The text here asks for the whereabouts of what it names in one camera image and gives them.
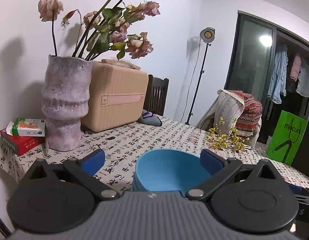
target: red box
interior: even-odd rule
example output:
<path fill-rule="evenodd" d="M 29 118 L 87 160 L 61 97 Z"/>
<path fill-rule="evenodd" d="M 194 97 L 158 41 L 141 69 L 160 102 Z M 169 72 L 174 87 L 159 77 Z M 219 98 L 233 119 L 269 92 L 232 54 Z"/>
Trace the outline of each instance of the red box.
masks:
<path fill-rule="evenodd" d="M 0 135 L 3 143 L 19 156 L 44 143 L 44 137 L 12 136 L 7 134 L 6 129 L 1 130 Z"/>

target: blue bowl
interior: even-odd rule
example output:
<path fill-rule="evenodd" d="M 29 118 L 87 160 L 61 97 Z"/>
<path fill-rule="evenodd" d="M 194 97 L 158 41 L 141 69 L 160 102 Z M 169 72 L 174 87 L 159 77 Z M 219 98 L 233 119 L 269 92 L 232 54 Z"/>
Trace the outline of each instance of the blue bowl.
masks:
<path fill-rule="evenodd" d="M 187 152 L 156 149 L 145 152 L 136 162 L 135 189 L 140 191 L 180 191 L 185 193 L 211 175 L 200 158 Z"/>

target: green shopping bag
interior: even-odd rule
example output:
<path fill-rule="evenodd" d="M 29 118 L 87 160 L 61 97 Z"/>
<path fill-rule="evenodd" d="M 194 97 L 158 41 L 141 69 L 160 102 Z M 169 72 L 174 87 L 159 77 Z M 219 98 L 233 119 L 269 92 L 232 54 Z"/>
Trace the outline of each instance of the green shopping bag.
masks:
<path fill-rule="evenodd" d="M 282 111 L 266 151 L 269 158 L 291 165 L 302 141 L 306 126 L 306 120 Z"/>

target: gray and purple pouch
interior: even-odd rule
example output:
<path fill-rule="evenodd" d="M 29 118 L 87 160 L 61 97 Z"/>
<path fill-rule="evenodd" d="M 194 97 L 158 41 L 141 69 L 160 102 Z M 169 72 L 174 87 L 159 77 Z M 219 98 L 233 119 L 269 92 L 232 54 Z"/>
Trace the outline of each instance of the gray and purple pouch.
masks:
<path fill-rule="evenodd" d="M 162 126 L 162 122 L 159 117 L 155 116 L 152 112 L 147 110 L 142 110 L 141 117 L 138 119 L 139 123 L 153 125 L 153 126 Z"/>

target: table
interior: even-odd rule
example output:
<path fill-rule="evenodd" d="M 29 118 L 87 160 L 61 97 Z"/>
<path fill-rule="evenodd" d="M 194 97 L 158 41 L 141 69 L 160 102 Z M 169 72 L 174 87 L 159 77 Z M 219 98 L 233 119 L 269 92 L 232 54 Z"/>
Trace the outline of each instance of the table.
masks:
<path fill-rule="evenodd" d="M 81 136 L 78 148 L 69 152 L 49 149 L 45 154 L 44 147 L 40 145 L 22 156 L 17 156 L 0 145 L 0 167 L 19 182 L 37 158 L 43 158 L 48 163 L 62 163 L 71 157 L 82 159 L 101 148 L 106 153 L 106 161 L 94 177 L 118 192 L 130 190 L 135 163 L 142 153 L 151 149 L 171 148 L 200 156 L 202 149 L 210 147 L 204 139 L 205 131 L 165 117 L 160 116 L 160 119 L 161 127 L 134 122 L 99 133 L 86 131 Z M 225 159 L 235 157 L 246 164 L 256 164 L 260 159 L 268 159 L 264 152 L 251 147 L 247 152 L 239 153 L 230 150 L 213 151 Z M 286 164 L 276 161 L 272 163 L 286 182 L 309 188 L 307 176 Z"/>

